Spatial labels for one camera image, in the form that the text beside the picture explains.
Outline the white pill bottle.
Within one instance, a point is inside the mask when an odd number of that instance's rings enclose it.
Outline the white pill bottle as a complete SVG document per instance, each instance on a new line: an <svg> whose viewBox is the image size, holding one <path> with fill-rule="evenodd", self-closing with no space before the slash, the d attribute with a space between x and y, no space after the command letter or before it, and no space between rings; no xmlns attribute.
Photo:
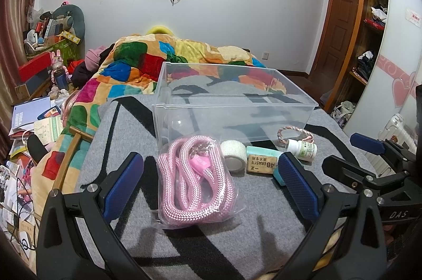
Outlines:
<svg viewBox="0 0 422 280"><path fill-rule="evenodd" d="M301 161L312 162L317 154L318 147L311 142L287 140L286 151Z"/></svg>

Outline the white bandage roll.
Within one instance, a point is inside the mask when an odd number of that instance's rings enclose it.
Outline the white bandage roll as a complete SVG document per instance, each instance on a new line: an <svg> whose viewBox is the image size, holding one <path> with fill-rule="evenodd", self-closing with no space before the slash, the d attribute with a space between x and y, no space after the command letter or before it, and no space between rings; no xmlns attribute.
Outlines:
<svg viewBox="0 0 422 280"><path fill-rule="evenodd" d="M247 150L243 143L236 140L227 140L220 144L225 165L230 172L242 171L247 164Z"/></svg>

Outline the white suitcase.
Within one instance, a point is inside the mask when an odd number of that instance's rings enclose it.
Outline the white suitcase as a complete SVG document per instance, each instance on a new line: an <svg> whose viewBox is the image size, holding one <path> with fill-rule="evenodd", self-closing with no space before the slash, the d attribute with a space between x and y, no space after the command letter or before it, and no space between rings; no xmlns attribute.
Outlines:
<svg viewBox="0 0 422 280"><path fill-rule="evenodd" d="M416 142L413 136L409 133L409 129L404 123L404 118L401 114L394 114L391 119L387 122L383 130L379 133L378 137L380 140L394 141L404 149L411 151L416 154Z"/></svg>

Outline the white sliding wardrobe door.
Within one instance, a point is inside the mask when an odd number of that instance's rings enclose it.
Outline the white sliding wardrobe door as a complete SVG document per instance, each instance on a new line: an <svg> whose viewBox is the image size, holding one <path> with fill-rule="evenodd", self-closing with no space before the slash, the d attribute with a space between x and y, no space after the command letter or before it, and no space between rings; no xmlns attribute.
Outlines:
<svg viewBox="0 0 422 280"><path fill-rule="evenodd" d="M415 88L420 83L421 0L389 0L376 65L343 131L375 138L396 113L415 128Z"/></svg>

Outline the wooden back scratcher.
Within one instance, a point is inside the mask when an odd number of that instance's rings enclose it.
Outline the wooden back scratcher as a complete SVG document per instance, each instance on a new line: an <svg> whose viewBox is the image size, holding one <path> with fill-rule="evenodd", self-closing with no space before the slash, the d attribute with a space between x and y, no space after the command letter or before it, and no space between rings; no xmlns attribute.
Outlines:
<svg viewBox="0 0 422 280"><path fill-rule="evenodd" d="M69 147L64 155L64 158L57 172L56 178L52 186L53 190L56 190L56 189L59 191L62 190L62 186L64 183L64 179L66 177L66 173L69 168L69 164L76 152L76 148L78 147L79 143L81 141L86 141L86 142L91 143L94 139L93 135L87 132L84 132L74 126L69 127L69 132L73 135L73 139L71 140L71 143L69 144Z"/></svg>

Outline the clear plastic storage box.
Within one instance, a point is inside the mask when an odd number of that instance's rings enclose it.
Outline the clear plastic storage box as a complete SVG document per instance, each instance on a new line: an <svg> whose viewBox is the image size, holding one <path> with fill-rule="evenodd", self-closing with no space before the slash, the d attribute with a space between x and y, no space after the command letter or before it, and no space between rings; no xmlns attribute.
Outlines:
<svg viewBox="0 0 422 280"><path fill-rule="evenodd" d="M160 148L194 135L276 143L279 129L304 128L318 105L278 70L213 63L163 63L154 97Z"/></svg>

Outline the brown wooden door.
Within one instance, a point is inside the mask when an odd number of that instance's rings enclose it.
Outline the brown wooden door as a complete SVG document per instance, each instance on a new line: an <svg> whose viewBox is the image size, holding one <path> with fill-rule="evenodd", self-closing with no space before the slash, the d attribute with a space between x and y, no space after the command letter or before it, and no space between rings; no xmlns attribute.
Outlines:
<svg viewBox="0 0 422 280"><path fill-rule="evenodd" d="M329 0L323 34L310 77L317 82L334 82L351 41L358 0Z"/></svg>

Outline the blue white book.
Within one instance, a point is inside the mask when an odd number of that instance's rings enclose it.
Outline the blue white book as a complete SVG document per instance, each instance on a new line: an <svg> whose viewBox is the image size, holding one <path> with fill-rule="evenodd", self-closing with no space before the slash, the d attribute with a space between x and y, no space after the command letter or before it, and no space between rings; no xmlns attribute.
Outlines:
<svg viewBox="0 0 422 280"><path fill-rule="evenodd" d="M32 124L41 113L50 108L51 101L49 97L36 98L16 105L12 111L11 129Z"/></svg>

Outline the pink bunny toy bottle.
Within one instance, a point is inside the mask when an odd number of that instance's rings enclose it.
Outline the pink bunny toy bottle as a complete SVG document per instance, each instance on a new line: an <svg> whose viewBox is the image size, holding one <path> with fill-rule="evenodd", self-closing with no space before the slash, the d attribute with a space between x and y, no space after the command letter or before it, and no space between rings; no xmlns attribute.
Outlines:
<svg viewBox="0 0 422 280"><path fill-rule="evenodd" d="M58 89L69 90L70 75L66 66L64 65L61 51L57 49L50 53L51 56L51 82L58 87Z"/></svg>

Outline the red box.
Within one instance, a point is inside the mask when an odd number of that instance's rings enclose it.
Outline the red box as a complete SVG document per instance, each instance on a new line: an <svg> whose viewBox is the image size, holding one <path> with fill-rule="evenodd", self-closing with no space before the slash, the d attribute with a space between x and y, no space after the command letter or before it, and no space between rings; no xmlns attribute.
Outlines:
<svg viewBox="0 0 422 280"><path fill-rule="evenodd" d="M47 69L51 65L51 56L48 51L40 53L24 65L19 66L19 78L22 83L29 80L40 71Z"/></svg>

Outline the pink knit hat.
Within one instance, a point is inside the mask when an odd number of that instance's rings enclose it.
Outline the pink knit hat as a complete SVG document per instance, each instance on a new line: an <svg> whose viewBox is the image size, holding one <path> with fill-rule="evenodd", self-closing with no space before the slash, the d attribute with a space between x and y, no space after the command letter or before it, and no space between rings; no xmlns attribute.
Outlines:
<svg viewBox="0 0 422 280"><path fill-rule="evenodd" d="M90 72L95 72L98 70L100 64L102 63L101 54L105 51L105 49L106 48L104 46L100 46L94 49L90 48L86 52L84 62L87 70L89 70Z"/></svg>

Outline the colourful patchwork quilt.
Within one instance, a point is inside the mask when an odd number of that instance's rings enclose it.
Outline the colourful patchwork quilt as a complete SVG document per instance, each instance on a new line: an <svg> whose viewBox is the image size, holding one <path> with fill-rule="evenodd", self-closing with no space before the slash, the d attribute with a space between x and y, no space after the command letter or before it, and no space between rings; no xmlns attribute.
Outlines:
<svg viewBox="0 0 422 280"><path fill-rule="evenodd" d="M124 36L108 48L108 53L99 70L80 87L73 106L64 115L64 129L51 152L31 172L31 196L38 216L43 213L61 160L73 138L70 127L94 135L101 121L99 107L111 98L152 94L165 61L245 65L249 70L263 66L251 53L237 46L215 47L169 34Z"/></svg>

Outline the grey neck pillow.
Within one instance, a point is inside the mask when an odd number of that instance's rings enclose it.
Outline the grey neck pillow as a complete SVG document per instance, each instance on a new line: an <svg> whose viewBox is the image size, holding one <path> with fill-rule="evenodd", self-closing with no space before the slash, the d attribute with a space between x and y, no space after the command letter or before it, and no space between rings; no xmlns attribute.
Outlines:
<svg viewBox="0 0 422 280"><path fill-rule="evenodd" d="M63 25L63 29L71 34L74 34L79 39L84 39L85 22L84 14L80 7L68 4L56 9L52 17Z"/></svg>

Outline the yellow pillow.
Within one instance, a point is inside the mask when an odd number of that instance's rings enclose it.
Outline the yellow pillow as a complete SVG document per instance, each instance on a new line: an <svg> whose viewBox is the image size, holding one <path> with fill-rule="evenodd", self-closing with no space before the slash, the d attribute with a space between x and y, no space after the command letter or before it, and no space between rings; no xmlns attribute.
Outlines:
<svg viewBox="0 0 422 280"><path fill-rule="evenodd" d="M147 34L166 34L173 36L173 32L165 26L153 26L148 31Z"/></svg>

